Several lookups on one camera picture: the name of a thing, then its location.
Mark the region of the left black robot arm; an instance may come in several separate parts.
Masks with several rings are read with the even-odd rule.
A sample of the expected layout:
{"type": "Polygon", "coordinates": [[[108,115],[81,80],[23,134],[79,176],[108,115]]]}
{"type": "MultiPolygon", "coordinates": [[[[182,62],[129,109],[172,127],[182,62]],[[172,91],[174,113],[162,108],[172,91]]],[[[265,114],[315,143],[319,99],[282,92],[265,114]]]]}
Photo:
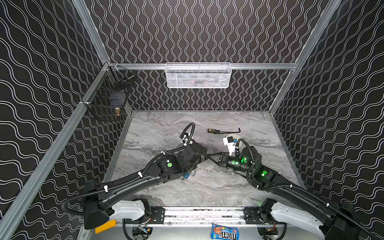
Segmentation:
{"type": "Polygon", "coordinates": [[[202,156],[207,152],[204,146],[193,140],[195,126],[195,123],[189,123],[184,128],[180,147],[159,153],[142,170],[118,180],[102,184],[88,182],[83,194],[62,202],[62,209],[82,216],[86,230],[95,229],[117,214],[113,207],[124,198],[189,174],[204,161],[202,156]]]}

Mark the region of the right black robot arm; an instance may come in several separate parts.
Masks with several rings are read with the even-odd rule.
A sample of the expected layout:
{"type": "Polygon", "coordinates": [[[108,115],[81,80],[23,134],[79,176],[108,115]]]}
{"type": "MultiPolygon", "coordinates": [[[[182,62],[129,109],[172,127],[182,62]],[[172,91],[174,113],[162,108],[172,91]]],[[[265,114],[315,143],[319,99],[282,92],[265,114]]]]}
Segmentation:
{"type": "Polygon", "coordinates": [[[317,235],[322,240],[357,240],[361,233],[372,240],[377,237],[355,217],[354,207],[336,204],[292,183],[277,171],[262,164],[262,156],[245,140],[223,139],[228,152],[219,153],[218,166],[232,169],[245,177],[259,191],[280,196],[298,207],[290,209],[274,199],[259,207],[257,219],[266,224],[284,223],[317,235]]]}

